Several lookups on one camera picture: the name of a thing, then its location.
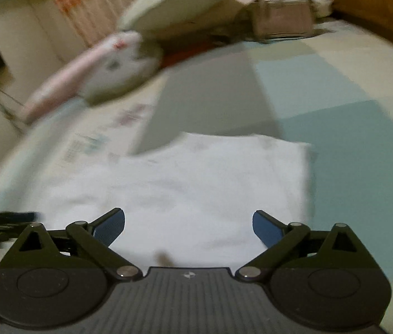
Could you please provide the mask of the cream pillow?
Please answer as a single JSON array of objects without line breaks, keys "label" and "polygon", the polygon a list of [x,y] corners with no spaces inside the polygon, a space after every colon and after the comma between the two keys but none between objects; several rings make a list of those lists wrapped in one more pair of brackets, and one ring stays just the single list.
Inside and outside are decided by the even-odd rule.
[{"label": "cream pillow", "polygon": [[133,0],[117,22],[119,31],[152,33],[184,23],[222,0]]}]

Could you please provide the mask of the pink floral quilt roll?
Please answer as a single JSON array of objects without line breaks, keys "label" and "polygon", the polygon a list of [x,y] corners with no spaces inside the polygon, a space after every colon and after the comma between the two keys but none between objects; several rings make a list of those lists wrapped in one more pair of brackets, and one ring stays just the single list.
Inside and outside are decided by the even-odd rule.
[{"label": "pink floral quilt roll", "polygon": [[110,34],[81,53],[45,80],[18,113],[24,124],[32,124],[74,97],[88,74],[109,53],[123,50],[141,40],[134,31]]}]

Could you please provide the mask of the white printed long-sleeve shirt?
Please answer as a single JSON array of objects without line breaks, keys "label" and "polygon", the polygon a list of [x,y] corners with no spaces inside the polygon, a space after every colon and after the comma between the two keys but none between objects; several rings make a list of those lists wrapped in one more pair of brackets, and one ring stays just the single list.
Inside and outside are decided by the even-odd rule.
[{"label": "white printed long-sleeve shirt", "polygon": [[46,174],[24,206],[48,229],[124,211],[111,249],[142,270],[228,267],[264,251],[252,230],[263,210],[284,223],[312,216],[313,147],[271,136],[180,134],[144,154]]}]

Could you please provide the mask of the grey cushion with hole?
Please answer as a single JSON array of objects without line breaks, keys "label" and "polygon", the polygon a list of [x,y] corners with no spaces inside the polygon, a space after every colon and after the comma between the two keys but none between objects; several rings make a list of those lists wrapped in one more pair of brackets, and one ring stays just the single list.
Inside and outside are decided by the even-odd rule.
[{"label": "grey cushion with hole", "polygon": [[154,40],[137,38],[108,53],[81,85],[78,95],[88,105],[117,99],[146,83],[163,60],[163,49]]}]

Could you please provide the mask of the beige handbag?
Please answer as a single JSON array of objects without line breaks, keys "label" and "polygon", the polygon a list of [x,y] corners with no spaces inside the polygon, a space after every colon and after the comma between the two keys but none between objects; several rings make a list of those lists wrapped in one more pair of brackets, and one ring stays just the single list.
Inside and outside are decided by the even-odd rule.
[{"label": "beige handbag", "polygon": [[246,13],[255,41],[307,38],[315,33],[311,0],[253,0]]}]

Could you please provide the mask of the patchwork pastel bed sheet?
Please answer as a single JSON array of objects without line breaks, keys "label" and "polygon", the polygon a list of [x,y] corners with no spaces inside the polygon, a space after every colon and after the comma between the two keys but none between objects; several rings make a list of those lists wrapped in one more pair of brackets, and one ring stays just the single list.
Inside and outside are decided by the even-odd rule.
[{"label": "patchwork pastel bed sheet", "polygon": [[[72,99],[0,167],[0,211],[46,174],[144,154],[180,134],[271,136],[313,147],[313,229],[347,223],[393,288],[393,45],[343,21],[304,40],[218,48],[120,98]],[[393,296],[383,327],[393,333]]]}]

